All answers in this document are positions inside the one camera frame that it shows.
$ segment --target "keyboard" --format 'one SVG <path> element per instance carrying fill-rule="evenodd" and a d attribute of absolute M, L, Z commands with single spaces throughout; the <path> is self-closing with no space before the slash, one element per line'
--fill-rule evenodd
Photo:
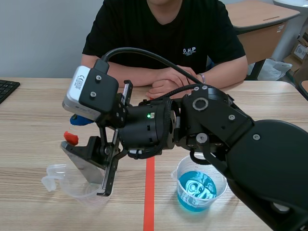
<path fill-rule="evenodd" d="M 13 92 L 20 83 L 0 80 L 0 104 Z"/>

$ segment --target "blue liquid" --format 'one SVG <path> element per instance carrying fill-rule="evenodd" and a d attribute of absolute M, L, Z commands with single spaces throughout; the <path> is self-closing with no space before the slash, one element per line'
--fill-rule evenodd
<path fill-rule="evenodd" d="M 216 186 L 213 180 L 203 172 L 190 171 L 184 173 L 179 179 L 186 193 L 200 199 L 213 199 L 216 197 Z M 198 201 L 185 195 L 178 194 L 179 202 L 188 210 L 200 212 L 207 207 L 205 205 L 198 206 Z"/>

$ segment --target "plastic cup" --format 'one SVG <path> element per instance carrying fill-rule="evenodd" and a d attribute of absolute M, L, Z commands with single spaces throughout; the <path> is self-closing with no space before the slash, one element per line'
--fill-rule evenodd
<path fill-rule="evenodd" d="M 61 190 L 83 205 L 103 206 L 110 198 L 110 196 L 98 196 L 97 193 L 102 190 L 102 182 L 89 183 L 72 162 L 48 166 L 46 172 L 47 176 L 41 181 L 49 192 L 56 190 L 55 180 L 58 180 Z"/>
<path fill-rule="evenodd" d="M 199 159 L 205 159 L 202 154 L 195 154 Z M 216 186 L 216 197 L 213 199 L 201 199 L 193 195 L 188 194 L 188 192 L 182 187 L 179 179 L 180 177 L 190 171 L 199 171 L 208 175 L 214 182 Z M 182 159 L 177 169 L 171 173 L 171 177 L 177 182 L 177 193 L 179 202 L 188 210 L 194 212 L 200 212 L 208 209 L 217 199 L 219 199 L 227 189 L 227 180 L 220 174 L 212 165 L 198 165 L 193 162 L 190 156 Z"/>

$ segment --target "person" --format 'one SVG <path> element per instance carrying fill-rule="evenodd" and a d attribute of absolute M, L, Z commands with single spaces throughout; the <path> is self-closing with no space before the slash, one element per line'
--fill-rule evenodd
<path fill-rule="evenodd" d="M 81 64 L 92 68 L 119 47 L 156 53 L 216 88 L 241 82 L 247 74 L 243 46 L 218 0 L 105 0 L 86 38 Z M 208 56 L 216 66 L 206 72 Z M 109 65 L 108 75 L 120 86 L 125 79 L 134 86 L 152 85 L 150 98 L 193 83 L 140 54 L 115 55 Z"/>

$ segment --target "hand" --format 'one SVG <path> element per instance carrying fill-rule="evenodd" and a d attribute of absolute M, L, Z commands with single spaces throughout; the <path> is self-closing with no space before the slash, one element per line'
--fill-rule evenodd
<path fill-rule="evenodd" d="M 188 72 L 192 76 L 197 77 L 196 73 L 190 67 L 185 67 L 185 66 L 178 66 L 178 67 L 182 68 L 184 71 Z M 186 86 L 190 82 L 192 82 L 191 80 L 188 81 L 186 76 L 182 75 L 180 72 L 174 70 L 171 67 L 157 70 L 155 82 L 158 82 L 163 79 L 168 79 L 173 81 L 174 83 L 177 84 L 178 87 Z"/>
<path fill-rule="evenodd" d="M 150 89 L 149 92 L 146 93 L 146 95 L 149 98 L 152 98 L 152 99 L 158 98 L 162 95 L 165 95 L 165 94 L 179 88 L 178 85 L 175 82 L 173 82 L 169 79 L 159 80 L 159 81 L 153 83 L 152 87 L 153 88 Z M 188 93 L 190 93 L 190 90 L 182 91 L 178 94 L 173 95 L 171 98 L 172 99 L 182 98 L 185 94 L 188 94 Z"/>

